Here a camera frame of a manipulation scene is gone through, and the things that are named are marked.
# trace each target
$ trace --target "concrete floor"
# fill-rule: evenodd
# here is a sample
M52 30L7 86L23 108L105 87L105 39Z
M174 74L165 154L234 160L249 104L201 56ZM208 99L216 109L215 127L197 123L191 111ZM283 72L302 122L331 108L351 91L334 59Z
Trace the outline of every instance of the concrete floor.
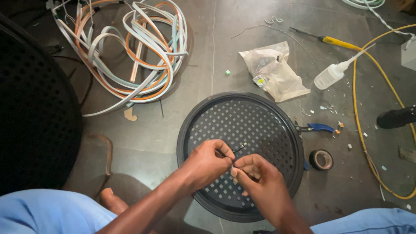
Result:
M100 133L114 144L112 170L114 176L108 181L115 194L128 204L133 204L160 184L177 169L176 140L179 128L190 110L201 100L212 94L240 90L271 98L253 82L239 51L251 50L278 42L287 41L290 47L289 65L302 78L311 93L277 105L299 124L323 123L332 127L344 123L343 132L336 139L330 134L311 132L302 134L305 157L312 150L326 149L334 157L334 166L326 172L313 169L304 172L302 183L294 197L296 208L304 219L315 225L349 215L366 208L399 207L410 204L416 209L416 199L400 200L384 190L386 202L381 198L379 185L372 175L362 152L356 131L352 105L352 66L346 77L328 90L319 90L313 84L314 77L330 64L345 61L355 52L349 49L321 43L316 39L289 31L289 26L317 35L328 35L357 46L363 46L372 38L386 32L386 28L370 12L358 10L341 0L177 0L188 22L188 51L181 70L175 76L173 88L161 103L134 105L135 122L124 118L123 110L106 115L84 118L84 138L78 160L72 170L65 189L93 196L104 174L106 146L99 140L88 137L89 133ZM5 8L3 12L12 12ZM113 24L122 29L121 18L129 8L115 5L102 10L94 17L98 27ZM393 28L416 22L416 17L396 13L386 4L377 10ZM231 39L249 26L264 24L275 15L284 21L274 26L296 38L317 62L315 65L305 50L292 38L265 27L253 28ZM42 45L60 42L65 46L60 55L75 56L62 37L51 16L37 21L28 32ZM400 65L400 45L405 42L398 35L388 35L369 49L383 67L405 105L416 101L414 89L415 71ZM132 61L109 39L103 60L114 74L129 77ZM76 63L57 60L69 73ZM88 71L80 67L71 82L79 97L85 92L89 81ZM93 113L117 102L96 81L82 113ZM416 179L416 164L398 157L397 146L413 149L414 142L408 126L383 130L375 129L376 117L387 110L398 109L393 93L377 67L367 58L357 63L357 102L368 152L379 169L381 178L397 193L408 195ZM334 105L338 115L320 106ZM302 108L312 116L301 113ZM267 221L240 224L218 218L205 210L192 197L177 204L159 222L159 233L252 233L253 230L273 229Z

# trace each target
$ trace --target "tape roll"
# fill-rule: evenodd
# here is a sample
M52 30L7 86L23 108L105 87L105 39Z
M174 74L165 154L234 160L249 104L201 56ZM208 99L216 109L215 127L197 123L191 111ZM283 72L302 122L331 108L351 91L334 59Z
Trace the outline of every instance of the tape roll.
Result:
M325 159L324 165L318 162L318 157L320 156L322 156ZM309 154L309 162L312 165L312 167L318 171L329 170L334 165L334 159L332 158L332 155L324 149L317 149L312 151Z

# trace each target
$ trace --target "glue bottle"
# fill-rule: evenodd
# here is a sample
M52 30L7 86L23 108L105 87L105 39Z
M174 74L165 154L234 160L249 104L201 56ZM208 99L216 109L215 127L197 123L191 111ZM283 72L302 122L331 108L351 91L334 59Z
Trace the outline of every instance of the glue bottle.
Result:
M372 44L371 46L367 47L365 50L361 51L348 61L339 64L331 64L323 72L321 72L321 74L315 77L314 83L316 87L318 87L318 89L324 90L329 86L335 84L335 82L338 80L342 79L344 77L344 71L348 68L349 64L374 45L375 44Z

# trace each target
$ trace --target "screwdriver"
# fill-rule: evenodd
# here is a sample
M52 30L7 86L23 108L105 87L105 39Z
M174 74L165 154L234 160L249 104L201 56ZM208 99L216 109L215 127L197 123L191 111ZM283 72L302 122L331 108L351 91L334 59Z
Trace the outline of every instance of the screwdriver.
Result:
M300 29L297 29L297 28L294 28L294 27L289 27L289 28L295 30L296 32L303 33L303 34L306 34L308 36L316 37L316 38L318 38L318 40L320 40L321 42L324 42L324 43L328 43L328 44L332 44L332 45L338 45L338 46L342 46L342 47L345 47L345 48L348 48L348 49L355 49L355 50L359 50L359 51L362 50L361 48L359 48L359 47L357 47L355 45L351 45L349 43L340 41L340 40L335 39L335 38L332 38L332 37L328 37L328 36L316 36L316 35L313 35L310 32L306 32L306 31L303 31L303 30L300 30Z

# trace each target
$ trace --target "plastic bag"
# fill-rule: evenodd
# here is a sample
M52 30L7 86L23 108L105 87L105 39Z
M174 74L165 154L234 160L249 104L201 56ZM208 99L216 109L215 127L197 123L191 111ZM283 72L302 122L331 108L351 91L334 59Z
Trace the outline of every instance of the plastic bag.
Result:
M311 92L302 85L302 79L287 64L287 42L239 53L253 76L253 81L262 90L270 93L275 102Z

